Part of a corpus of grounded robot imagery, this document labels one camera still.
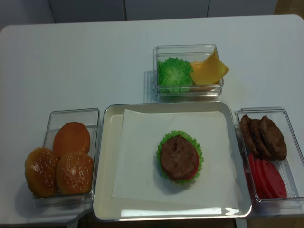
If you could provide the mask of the plain bun bottom half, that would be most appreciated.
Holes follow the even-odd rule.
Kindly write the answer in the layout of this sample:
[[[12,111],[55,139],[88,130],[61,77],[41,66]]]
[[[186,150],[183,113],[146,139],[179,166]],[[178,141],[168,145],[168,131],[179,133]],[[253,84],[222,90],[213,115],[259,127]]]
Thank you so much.
[[[56,133],[53,141],[53,151],[62,158],[72,152],[88,154],[90,150],[90,134],[86,126],[79,122],[66,123]]]

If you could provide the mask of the brown patty left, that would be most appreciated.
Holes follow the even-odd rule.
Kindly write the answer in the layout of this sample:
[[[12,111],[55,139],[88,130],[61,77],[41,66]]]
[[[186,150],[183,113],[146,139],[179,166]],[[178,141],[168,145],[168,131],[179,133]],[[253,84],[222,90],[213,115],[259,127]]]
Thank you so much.
[[[257,151],[255,144],[252,140],[251,134],[250,134],[250,123],[251,123],[251,118],[249,118],[247,115],[244,115],[241,118],[240,121],[240,130],[242,132],[242,136],[244,139],[244,142],[247,146],[247,148],[249,149],[249,151],[255,156],[255,157],[259,157],[259,152]]]

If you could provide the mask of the brown patty on tray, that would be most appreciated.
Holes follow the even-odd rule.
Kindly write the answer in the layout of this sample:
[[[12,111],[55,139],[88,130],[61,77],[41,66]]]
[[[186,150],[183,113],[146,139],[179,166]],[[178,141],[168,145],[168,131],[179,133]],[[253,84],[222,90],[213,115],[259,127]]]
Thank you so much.
[[[169,138],[161,146],[161,170],[174,182],[186,181],[198,160],[199,154],[195,147],[180,134]]]

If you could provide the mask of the clear patty tomato container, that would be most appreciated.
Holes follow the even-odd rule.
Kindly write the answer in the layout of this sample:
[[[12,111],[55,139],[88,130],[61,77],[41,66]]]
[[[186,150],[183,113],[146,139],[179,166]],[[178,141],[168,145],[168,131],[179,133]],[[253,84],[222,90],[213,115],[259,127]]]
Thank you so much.
[[[246,148],[239,127],[244,115],[251,119],[262,119],[263,116],[267,116],[282,132],[287,147],[287,157],[282,161],[275,160],[271,163],[285,185],[285,198],[263,199],[258,195],[260,190],[256,188],[254,181],[256,178],[253,177],[249,166],[250,152]],[[235,111],[234,125],[253,212],[258,215],[302,215],[304,213],[304,157],[286,110],[281,107],[242,108]]]

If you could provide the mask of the red tomato slice middle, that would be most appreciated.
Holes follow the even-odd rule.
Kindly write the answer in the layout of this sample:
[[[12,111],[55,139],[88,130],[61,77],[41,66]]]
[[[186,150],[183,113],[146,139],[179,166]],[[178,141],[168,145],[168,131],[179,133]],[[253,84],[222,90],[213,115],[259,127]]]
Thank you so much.
[[[261,160],[260,159],[255,159],[255,170],[257,174],[257,181],[261,189],[261,195],[259,197],[261,199],[272,199],[273,194],[269,190],[267,182],[264,180],[262,170],[261,170]]]

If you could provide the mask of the white metal tray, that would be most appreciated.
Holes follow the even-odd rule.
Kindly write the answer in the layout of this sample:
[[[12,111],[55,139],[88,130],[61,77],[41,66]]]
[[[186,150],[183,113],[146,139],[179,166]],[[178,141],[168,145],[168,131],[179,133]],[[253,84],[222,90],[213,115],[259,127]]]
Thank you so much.
[[[121,147],[125,111],[140,114],[178,114],[219,111],[223,113],[230,140],[230,154],[236,171],[237,205],[206,207],[113,197],[114,179]],[[99,165],[95,185],[94,215],[99,220],[169,220],[244,218],[252,209],[243,160],[240,155],[230,108],[220,101],[189,103],[121,104],[108,107],[104,113]]]

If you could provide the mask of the sesame bun top right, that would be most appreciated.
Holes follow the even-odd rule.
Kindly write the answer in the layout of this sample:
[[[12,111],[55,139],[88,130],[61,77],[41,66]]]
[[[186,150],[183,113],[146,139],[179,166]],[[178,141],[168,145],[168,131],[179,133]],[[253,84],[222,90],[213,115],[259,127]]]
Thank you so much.
[[[92,188],[94,160],[83,152],[65,154],[56,170],[57,187],[62,194],[85,194]]]

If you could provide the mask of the sesame bun top left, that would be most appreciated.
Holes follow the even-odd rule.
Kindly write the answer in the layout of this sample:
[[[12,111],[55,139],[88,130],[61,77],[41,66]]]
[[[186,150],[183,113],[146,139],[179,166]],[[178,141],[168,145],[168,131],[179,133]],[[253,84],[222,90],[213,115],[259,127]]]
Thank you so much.
[[[36,197],[56,194],[56,169],[58,157],[48,148],[34,149],[25,160],[25,177],[29,190]]]

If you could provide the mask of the green lettuce on tray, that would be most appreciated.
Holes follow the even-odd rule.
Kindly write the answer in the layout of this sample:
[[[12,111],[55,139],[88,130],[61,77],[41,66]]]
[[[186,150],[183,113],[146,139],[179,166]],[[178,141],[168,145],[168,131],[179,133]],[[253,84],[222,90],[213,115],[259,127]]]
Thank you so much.
[[[183,137],[185,137],[187,140],[190,141],[190,143],[195,147],[195,149],[197,150],[198,154],[199,154],[199,169],[197,171],[197,173],[194,175],[194,177],[191,180],[186,180],[186,181],[180,181],[180,182],[174,182],[172,180],[170,180],[166,174],[164,173],[164,171],[162,171],[161,166],[160,166],[160,149],[161,146],[171,137],[176,136],[176,135],[182,135]],[[200,144],[197,142],[197,140],[195,138],[193,138],[192,136],[190,136],[189,134],[187,134],[185,131],[181,131],[181,130],[172,130],[170,133],[167,133],[160,141],[159,145],[157,146],[157,151],[156,151],[156,161],[157,164],[159,166],[160,169],[160,173],[162,175],[163,178],[168,179],[171,182],[177,183],[177,184],[192,184],[195,182],[195,179],[199,177],[200,171],[202,169],[202,164],[204,162],[204,158],[202,155],[202,149]]]

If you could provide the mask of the clear plastic bun container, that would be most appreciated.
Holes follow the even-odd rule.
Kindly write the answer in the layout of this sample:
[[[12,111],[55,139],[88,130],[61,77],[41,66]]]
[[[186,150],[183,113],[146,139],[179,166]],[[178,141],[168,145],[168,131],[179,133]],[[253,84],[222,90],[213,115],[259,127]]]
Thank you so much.
[[[54,196],[33,196],[33,204],[36,207],[89,204],[94,199],[102,129],[100,112],[98,108],[53,111],[49,117],[43,147],[53,150],[56,134],[69,122],[78,122],[83,124],[90,135],[88,156],[93,159],[91,186],[89,187],[89,191],[86,193],[63,194],[58,191]]]

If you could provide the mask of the red tomato slice left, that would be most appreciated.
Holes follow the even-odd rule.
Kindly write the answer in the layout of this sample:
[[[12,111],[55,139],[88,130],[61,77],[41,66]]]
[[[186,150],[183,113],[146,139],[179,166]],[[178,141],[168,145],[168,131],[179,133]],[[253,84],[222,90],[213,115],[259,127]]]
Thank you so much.
[[[254,180],[254,185],[255,185],[257,195],[259,196],[260,199],[262,199],[263,198],[263,192],[262,192],[262,190],[260,188],[260,185],[259,185],[259,180],[258,180],[257,172],[256,172],[256,169],[255,169],[255,159],[253,157],[253,154],[250,153],[248,155],[248,161],[249,161],[249,166],[250,166],[251,174],[252,174],[252,177],[253,177],[253,180]]]

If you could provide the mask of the brown patty right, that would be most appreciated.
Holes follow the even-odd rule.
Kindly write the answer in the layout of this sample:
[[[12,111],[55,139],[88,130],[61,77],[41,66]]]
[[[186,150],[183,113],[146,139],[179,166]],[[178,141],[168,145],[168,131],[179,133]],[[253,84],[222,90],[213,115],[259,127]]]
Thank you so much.
[[[272,160],[284,160],[287,157],[287,146],[284,136],[277,125],[266,115],[259,123],[259,132]]]

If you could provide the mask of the white paper sheet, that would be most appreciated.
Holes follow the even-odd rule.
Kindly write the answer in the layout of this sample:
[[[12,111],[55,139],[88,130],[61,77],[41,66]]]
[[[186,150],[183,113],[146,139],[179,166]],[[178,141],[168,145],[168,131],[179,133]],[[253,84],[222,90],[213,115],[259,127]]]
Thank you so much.
[[[161,139],[182,130],[197,140],[204,162],[192,185],[163,178],[156,166]],[[237,205],[236,171],[223,113],[140,114],[125,111],[113,197],[206,207]]]

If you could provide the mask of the orange cheese slice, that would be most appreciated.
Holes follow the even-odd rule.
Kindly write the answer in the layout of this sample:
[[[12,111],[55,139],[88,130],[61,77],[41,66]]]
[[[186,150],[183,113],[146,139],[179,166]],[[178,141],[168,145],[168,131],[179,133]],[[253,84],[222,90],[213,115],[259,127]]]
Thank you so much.
[[[229,72],[229,68],[219,59],[216,50],[206,60],[193,61],[190,65],[193,70],[190,77],[197,85],[215,84]]]

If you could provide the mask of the green lettuce in container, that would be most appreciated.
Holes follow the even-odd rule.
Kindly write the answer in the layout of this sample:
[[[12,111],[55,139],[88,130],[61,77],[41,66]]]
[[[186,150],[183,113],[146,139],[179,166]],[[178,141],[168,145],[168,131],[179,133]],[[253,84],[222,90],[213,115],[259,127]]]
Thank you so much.
[[[165,61],[157,61],[158,85],[161,93],[185,93],[190,91],[193,80],[190,73],[193,72],[189,61],[168,58]]]

